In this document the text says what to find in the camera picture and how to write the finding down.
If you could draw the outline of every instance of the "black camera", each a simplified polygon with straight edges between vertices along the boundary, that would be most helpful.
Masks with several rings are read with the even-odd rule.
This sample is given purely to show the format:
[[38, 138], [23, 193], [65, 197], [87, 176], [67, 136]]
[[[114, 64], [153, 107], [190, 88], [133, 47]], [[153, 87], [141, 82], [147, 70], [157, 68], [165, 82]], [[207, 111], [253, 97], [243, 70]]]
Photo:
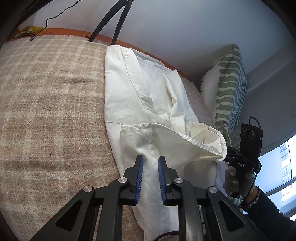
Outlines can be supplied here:
[[[254, 119], [259, 127], [250, 125], [251, 119]], [[242, 124], [240, 137], [239, 150], [227, 146], [227, 155], [224, 160], [229, 162], [230, 166], [235, 167], [239, 187], [245, 180], [246, 172], [258, 173], [261, 170], [261, 163], [258, 158], [262, 148], [263, 130], [256, 118], [251, 116], [249, 124]], [[240, 194], [233, 193], [231, 196], [239, 198]]]
[[251, 161], [257, 161], [262, 148], [263, 130], [256, 126], [242, 124], [240, 137], [240, 152]]

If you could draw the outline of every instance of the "green striped pillow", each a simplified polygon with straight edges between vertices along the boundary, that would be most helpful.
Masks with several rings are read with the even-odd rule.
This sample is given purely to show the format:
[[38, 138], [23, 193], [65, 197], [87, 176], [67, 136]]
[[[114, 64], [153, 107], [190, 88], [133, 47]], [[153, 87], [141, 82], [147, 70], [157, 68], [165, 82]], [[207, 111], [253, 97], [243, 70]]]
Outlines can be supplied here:
[[236, 142], [236, 129], [247, 93], [247, 78], [238, 46], [234, 45], [233, 49], [205, 74], [201, 91], [216, 128], [223, 134], [227, 145], [234, 145], [231, 139]]

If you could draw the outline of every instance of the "shirt sleeve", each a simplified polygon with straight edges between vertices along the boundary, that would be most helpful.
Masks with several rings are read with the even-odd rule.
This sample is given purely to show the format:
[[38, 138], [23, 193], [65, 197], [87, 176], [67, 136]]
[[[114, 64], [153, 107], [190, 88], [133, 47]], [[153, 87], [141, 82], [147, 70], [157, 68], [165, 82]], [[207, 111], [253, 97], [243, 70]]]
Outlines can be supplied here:
[[291, 231], [294, 221], [280, 213], [260, 188], [255, 199], [255, 203], [245, 208], [249, 218], [270, 241], [283, 240]]

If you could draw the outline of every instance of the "glove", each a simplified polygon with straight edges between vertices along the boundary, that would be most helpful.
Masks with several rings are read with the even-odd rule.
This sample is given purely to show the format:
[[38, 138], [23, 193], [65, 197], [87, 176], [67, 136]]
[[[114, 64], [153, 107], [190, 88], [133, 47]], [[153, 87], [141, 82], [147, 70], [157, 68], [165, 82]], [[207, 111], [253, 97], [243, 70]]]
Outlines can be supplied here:
[[[231, 197], [230, 196], [231, 194], [238, 192], [243, 198], [246, 198], [246, 196], [251, 188], [251, 185], [253, 184], [254, 178], [255, 178], [254, 172], [246, 172], [245, 181], [244, 181], [243, 185], [241, 186], [241, 188], [239, 188], [239, 182], [238, 182], [237, 176], [236, 176], [236, 169], [234, 167], [228, 165], [228, 169], [225, 170], [225, 181], [224, 181], [223, 187], [224, 187], [228, 197]], [[252, 190], [254, 188], [255, 188], [255, 184], [252, 186], [252, 189], [251, 189], [249, 195], [252, 193]]]

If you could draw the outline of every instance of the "white shirt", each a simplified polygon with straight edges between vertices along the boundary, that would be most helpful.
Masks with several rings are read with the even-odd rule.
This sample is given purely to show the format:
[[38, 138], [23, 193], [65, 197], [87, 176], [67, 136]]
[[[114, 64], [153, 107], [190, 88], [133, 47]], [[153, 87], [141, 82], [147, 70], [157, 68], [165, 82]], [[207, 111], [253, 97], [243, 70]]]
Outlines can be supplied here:
[[144, 158], [139, 204], [133, 208], [144, 239], [178, 230], [178, 208], [163, 205], [159, 156], [193, 185], [216, 185], [227, 153], [222, 134], [198, 122], [176, 70], [136, 50], [111, 45], [105, 61], [105, 123], [120, 175]]

